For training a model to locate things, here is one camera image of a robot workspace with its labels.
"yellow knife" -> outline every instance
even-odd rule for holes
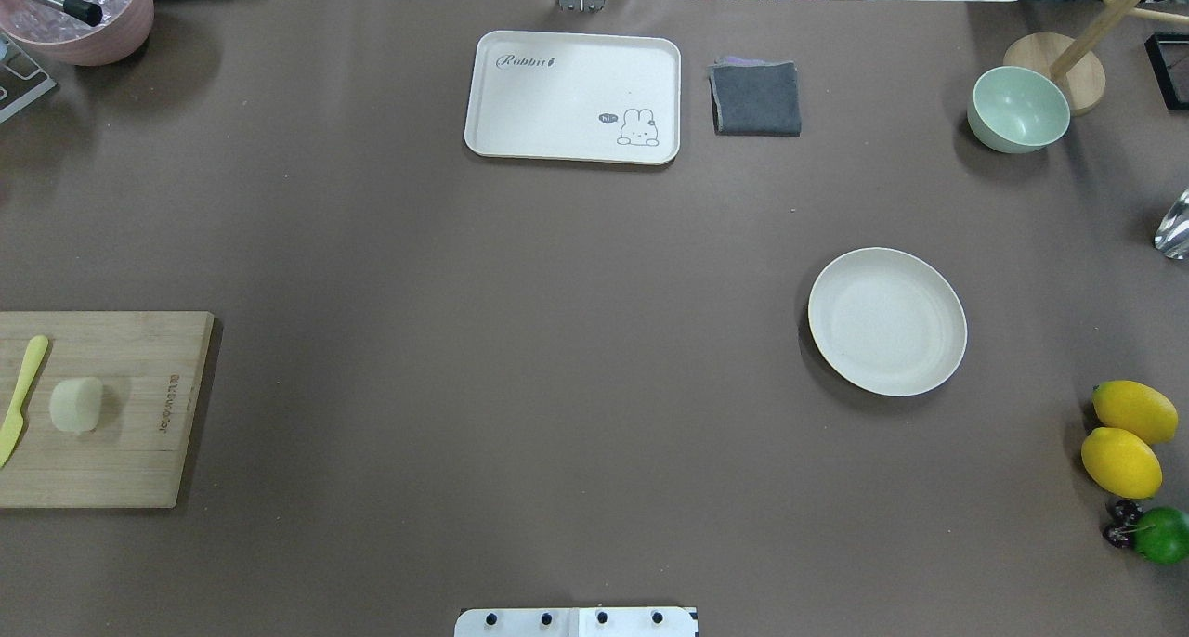
[[[12,391],[12,402],[8,403],[8,414],[5,414],[4,423],[0,424],[0,468],[8,462],[13,447],[20,437],[20,431],[25,428],[25,417],[20,414],[25,406],[25,397],[29,396],[29,387],[33,384],[33,376],[42,367],[42,359],[45,359],[45,351],[50,346],[50,338],[38,335],[25,346],[25,359],[20,362],[20,374],[17,376],[17,389]]]

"white tray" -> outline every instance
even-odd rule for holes
[[[666,164],[680,146],[681,53],[663,39],[490,32],[466,108],[477,154]]]

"lemon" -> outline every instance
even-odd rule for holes
[[[1082,442],[1082,465],[1099,486],[1121,498],[1151,498],[1164,481],[1152,448],[1121,428],[1092,430]]]
[[[1094,412],[1103,425],[1130,430],[1147,443],[1172,440],[1177,409],[1159,391],[1125,379],[1094,387]]]

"green lime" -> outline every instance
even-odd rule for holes
[[[1189,556],[1189,515],[1172,507],[1156,507],[1135,524],[1135,550],[1162,565]]]

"folded towel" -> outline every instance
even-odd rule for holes
[[[793,62],[722,57],[710,65],[710,96],[719,134],[801,134]]]

